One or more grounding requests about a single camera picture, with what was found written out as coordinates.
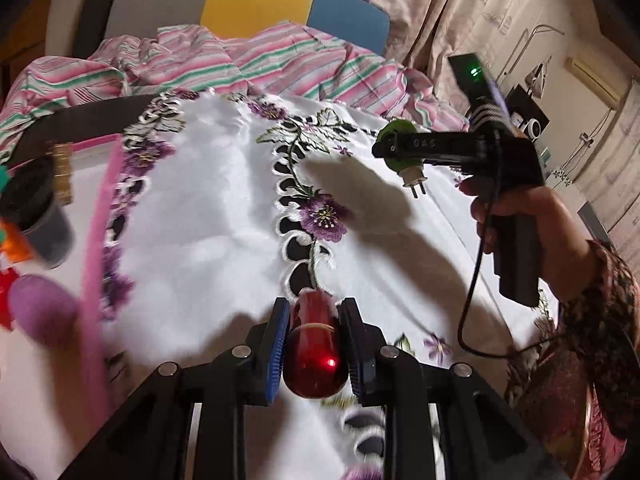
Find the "patterned sleeve forearm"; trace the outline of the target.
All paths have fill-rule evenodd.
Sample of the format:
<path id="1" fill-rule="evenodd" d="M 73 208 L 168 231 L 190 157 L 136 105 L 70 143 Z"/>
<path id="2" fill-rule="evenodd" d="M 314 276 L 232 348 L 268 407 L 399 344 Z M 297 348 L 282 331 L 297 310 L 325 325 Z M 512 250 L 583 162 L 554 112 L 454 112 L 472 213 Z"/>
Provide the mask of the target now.
<path id="1" fill-rule="evenodd" d="M 561 304 L 555 340 L 512 361 L 504 397 L 572 479 L 612 474 L 639 435 L 639 285 L 609 244 L 597 273 Z"/>

